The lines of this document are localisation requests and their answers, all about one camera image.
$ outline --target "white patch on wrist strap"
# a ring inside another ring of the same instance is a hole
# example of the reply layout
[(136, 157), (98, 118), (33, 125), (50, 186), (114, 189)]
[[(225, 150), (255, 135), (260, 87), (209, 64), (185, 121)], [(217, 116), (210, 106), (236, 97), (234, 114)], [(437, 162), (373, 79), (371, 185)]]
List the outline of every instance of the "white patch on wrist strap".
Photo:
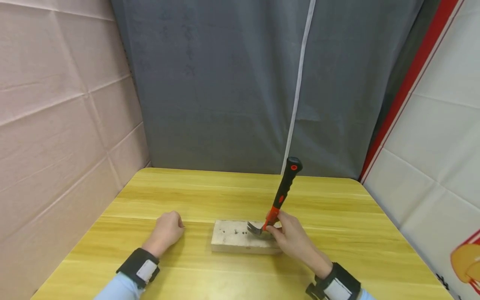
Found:
[(352, 292), (337, 278), (335, 278), (330, 285), (324, 289), (324, 293), (330, 300), (348, 300), (352, 295)]
[(152, 277), (153, 272), (156, 270), (156, 264), (147, 259), (142, 267), (137, 271), (137, 276), (143, 281), (148, 282)]

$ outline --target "white cable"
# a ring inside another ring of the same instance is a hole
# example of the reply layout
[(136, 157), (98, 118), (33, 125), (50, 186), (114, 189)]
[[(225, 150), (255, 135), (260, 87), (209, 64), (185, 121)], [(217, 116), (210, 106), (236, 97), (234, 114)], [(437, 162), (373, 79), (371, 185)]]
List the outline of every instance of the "white cable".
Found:
[(301, 75), (303, 72), (303, 59), (305, 58), (305, 47), (307, 46), (308, 33), (310, 32), (310, 25), (312, 24), (313, 11), (315, 10), (316, 0), (310, 0), (308, 7), (307, 22), (305, 23), (305, 31), (303, 32), (303, 40), (301, 42), (299, 72), (297, 75), (297, 87), (295, 88), (295, 99), (293, 100), (292, 119), (290, 120), (290, 128), (288, 129), (287, 146), (285, 147), (285, 155), (283, 157), (282, 172), (285, 171), (287, 164), (288, 153), (290, 152), (290, 144), (292, 143), (293, 126), (295, 125), (295, 118), (297, 116), (297, 107), (299, 105)]

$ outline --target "wooden block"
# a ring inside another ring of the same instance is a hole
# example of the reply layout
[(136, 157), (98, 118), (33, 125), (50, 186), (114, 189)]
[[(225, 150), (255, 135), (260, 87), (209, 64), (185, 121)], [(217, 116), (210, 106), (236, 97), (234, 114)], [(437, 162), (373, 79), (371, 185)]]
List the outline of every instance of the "wooden block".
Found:
[[(263, 226), (262, 222), (250, 223), (257, 228)], [(215, 221), (211, 244), (213, 252), (251, 254), (279, 254), (282, 252), (273, 237), (264, 240), (251, 234), (247, 230), (247, 221)]]

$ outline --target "wrist strap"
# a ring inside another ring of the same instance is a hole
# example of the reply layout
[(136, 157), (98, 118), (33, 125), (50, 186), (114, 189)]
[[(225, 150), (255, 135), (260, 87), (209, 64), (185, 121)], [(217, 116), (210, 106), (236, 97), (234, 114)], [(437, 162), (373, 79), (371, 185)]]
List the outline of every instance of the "wrist strap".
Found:
[(310, 283), (305, 291), (313, 300), (356, 300), (361, 284), (340, 264), (333, 263), (332, 272), (321, 280), (315, 276), (316, 284)]
[(160, 272), (158, 268), (159, 260), (150, 252), (138, 248), (130, 254), (127, 260), (117, 270), (124, 273), (128, 278), (137, 284), (139, 288), (145, 288), (153, 281)]

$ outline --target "wooden table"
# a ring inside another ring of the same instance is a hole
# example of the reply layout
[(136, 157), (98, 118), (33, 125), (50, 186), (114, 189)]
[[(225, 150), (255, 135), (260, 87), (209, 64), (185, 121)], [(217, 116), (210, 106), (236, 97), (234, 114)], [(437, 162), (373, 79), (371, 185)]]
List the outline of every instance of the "wooden table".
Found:
[[(93, 298), (171, 210), (181, 214), (185, 234), (160, 260), (142, 300), (309, 299), (313, 274), (283, 254), (210, 250), (216, 219), (264, 219), (279, 182), (279, 175), (140, 170), (33, 299)], [(451, 299), (358, 182), (297, 177), (283, 209), (377, 300)]]

